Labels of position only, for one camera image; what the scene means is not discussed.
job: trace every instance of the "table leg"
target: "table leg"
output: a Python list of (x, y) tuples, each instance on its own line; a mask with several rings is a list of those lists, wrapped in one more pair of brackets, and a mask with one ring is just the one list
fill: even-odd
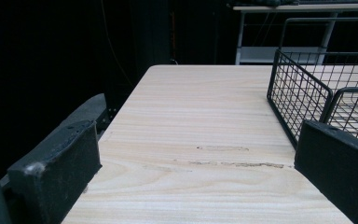
[(241, 21), (240, 21), (240, 32), (238, 34), (238, 44), (237, 44), (237, 55), (235, 58), (235, 64), (240, 65), (241, 60), (241, 48), (242, 48), (242, 37), (243, 37), (243, 25), (245, 21), (245, 13), (241, 13)]
[[(332, 12), (330, 14), (330, 18), (336, 18), (338, 16), (337, 12)], [(330, 41), (331, 34), (333, 33), (334, 25), (336, 24), (335, 21), (330, 21), (327, 24), (326, 29), (324, 30), (324, 37), (322, 39), (322, 44), (319, 49), (319, 57), (318, 57), (318, 64), (322, 64), (324, 62), (324, 54), (327, 51), (328, 42)]]

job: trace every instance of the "desk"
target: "desk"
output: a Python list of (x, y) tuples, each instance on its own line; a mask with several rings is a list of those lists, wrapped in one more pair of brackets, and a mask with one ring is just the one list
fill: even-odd
[[(234, 7), (234, 10), (241, 12), (240, 31), (238, 35), (237, 55), (235, 64), (240, 63), (272, 63), (274, 51), (277, 47), (243, 47), (243, 25), (246, 13), (289, 13), (289, 12), (331, 12), (331, 17), (335, 18), (338, 13), (346, 11), (358, 11), (358, 4), (333, 4), (333, 5), (299, 5), (299, 6), (279, 6), (279, 7)], [(333, 31), (334, 23), (330, 22), (324, 32), (321, 48), (327, 48), (330, 35)], [(286, 51), (318, 52), (317, 47), (305, 48), (286, 48)]]
[(350, 223), (294, 168), (270, 66), (151, 67), (63, 223)]

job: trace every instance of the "black wire basket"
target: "black wire basket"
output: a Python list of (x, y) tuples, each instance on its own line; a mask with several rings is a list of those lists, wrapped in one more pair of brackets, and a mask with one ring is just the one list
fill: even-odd
[(294, 148), (304, 119), (358, 138), (358, 52), (277, 49), (267, 98)]

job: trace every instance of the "white desk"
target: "white desk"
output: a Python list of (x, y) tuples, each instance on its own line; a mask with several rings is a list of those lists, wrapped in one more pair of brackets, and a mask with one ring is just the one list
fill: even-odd
[(293, 166), (270, 66), (151, 67), (63, 223), (350, 223)]
[[(338, 13), (345, 11), (358, 11), (358, 4), (334, 4), (334, 5), (299, 5), (299, 6), (279, 6), (279, 7), (234, 7), (234, 10), (241, 12), (240, 31), (238, 35), (237, 55), (235, 64), (240, 63), (272, 63), (274, 51), (277, 47), (243, 47), (242, 39), (243, 25), (245, 24), (246, 13), (289, 13), (289, 12), (331, 12), (331, 17), (336, 17)], [(330, 22), (324, 32), (321, 43), (322, 49), (327, 47), (330, 35), (333, 31), (334, 23)], [(318, 47), (305, 48), (286, 48), (286, 51), (318, 52)]]

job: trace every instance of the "black padding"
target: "black padding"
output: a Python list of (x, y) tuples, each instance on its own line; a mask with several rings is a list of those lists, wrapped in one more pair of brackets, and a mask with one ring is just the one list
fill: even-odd
[(61, 223), (100, 168), (95, 122), (80, 121), (40, 143), (7, 173), (33, 223)]
[(305, 120), (295, 167), (351, 221), (358, 223), (356, 137), (329, 125)]

